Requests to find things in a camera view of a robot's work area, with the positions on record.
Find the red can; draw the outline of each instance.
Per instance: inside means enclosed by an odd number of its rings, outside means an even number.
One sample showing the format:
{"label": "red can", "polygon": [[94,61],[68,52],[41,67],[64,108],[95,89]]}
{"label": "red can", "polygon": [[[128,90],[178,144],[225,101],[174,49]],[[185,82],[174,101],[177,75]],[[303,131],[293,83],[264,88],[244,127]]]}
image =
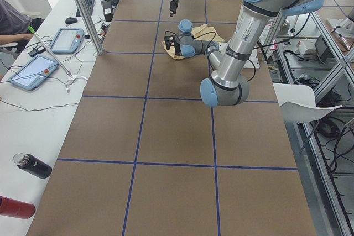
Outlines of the red can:
{"label": "red can", "polygon": [[0,215],[14,218],[30,218],[35,212],[35,206],[0,196]]}

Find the beige cloth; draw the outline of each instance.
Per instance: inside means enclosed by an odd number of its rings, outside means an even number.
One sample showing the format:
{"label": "beige cloth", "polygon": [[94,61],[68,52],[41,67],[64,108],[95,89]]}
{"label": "beige cloth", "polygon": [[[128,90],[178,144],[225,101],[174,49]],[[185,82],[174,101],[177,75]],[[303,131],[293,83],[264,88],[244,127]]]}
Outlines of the beige cloth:
{"label": "beige cloth", "polygon": [[[197,39],[199,36],[203,35],[203,34],[206,34],[200,38],[198,38],[198,40],[202,40],[202,41],[210,41],[211,39],[215,42],[217,42],[218,44],[219,43],[224,43],[225,40],[223,38],[221,38],[214,27],[211,27],[211,26],[208,26],[208,24],[203,24],[202,26],[200,27],[196,27],[196,28],[193,28],[192,29],[192,34],[194,36],[195,39]],[[170,50],[167,50],[166,48],[166,44],[165,42],[163,41],[162,42],[162,45],[165,49],[165,51],[175,60],[180,60],[180,59],[183,59],[184,56],[177,56],[175,55],[175,48],[174,46],[171,46]]]}

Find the blue device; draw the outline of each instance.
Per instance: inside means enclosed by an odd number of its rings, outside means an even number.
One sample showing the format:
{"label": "blue device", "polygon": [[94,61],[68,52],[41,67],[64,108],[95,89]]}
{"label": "blue device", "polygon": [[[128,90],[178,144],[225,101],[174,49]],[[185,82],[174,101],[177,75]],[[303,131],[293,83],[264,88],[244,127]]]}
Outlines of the blue device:
{"label": "blue device", "polygon": [[37,55],[11,76],[8,82],[31,91],[41,85],[57,68],[58,62],[55,59]]}
{"label": "blue device", "polygon": [[84,38],[83,29],[62,28],[55,34],[49,48],[55,54],[72,54]]}

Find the white table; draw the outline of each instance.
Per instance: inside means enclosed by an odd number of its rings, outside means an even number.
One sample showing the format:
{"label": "white table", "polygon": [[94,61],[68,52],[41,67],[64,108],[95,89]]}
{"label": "white table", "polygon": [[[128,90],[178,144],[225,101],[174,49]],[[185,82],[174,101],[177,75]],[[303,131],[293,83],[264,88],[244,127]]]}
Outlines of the white table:
{"label": "white table", "polygon": [[[93,9],[92,20],[98,22],[103,16],[101,0],[96,0]],[[54,37],[59,28],[66,28],[65,19],[75,17],[76,5],[74,0],[59,0],[58,4],[48,15],[38,34],[40,36]],[[72,24],[70,28],[82,28],[85,34],[87,30],[82,18],[78,23]],[[95,24],[99,29],[101,23]],[[34,37],[29,44],[36,43]],[[20,54],[14,65],[24,65],[31,57],[28,51]],[[95,64],[97,53],[92,43],[89,43],[77,57],[83,62],[80,74],[89,77]],[[64,60],[66,55],[58,58]],[[64,65],[76,74],[80,67],[74,57],[64,62]],[[13,73],[8,71],[3,81],[7,80]],[[63,82],[67,80],[67,74],[59,67],[51,77],[59,78]],[[33,92],[21,90],[10,83],[0,83],[0,97],[2,100],[24,107],[26,109],[42,109],[50,106],[60,106],[68,103],[78,103],[82,91],[86,85],[85,80],[76,80],[70,86],[70,93],[66,92],[65,86],[58,80],[48,79]],[[54,166],[61,146],[66,137],[77,105],[70,107],[53,108],[40,112],[26,112],[17,107],[12,107],[0,102],[0,134],[1,134],[1,156],[0,156],[0,195],[16,200],[39,205],[40,199],[47,184],[47,179],[39,179],[23,170],[20,170],[12,162],[12,157],[17,152],[32,154],[38,159]],[[0,216],[0,235],[25,235],[31,222],[29,219],[18,219]]]}

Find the green tip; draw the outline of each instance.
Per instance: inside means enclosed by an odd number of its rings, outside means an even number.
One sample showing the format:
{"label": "green tip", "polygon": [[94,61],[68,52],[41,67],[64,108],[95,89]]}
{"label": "green tip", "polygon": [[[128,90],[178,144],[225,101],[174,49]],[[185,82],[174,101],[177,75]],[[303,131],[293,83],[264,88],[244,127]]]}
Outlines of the green tip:
{"label": "green tip", "polygon": [[31,26],[27,27],[31,33],[34,33],[34,29]]}

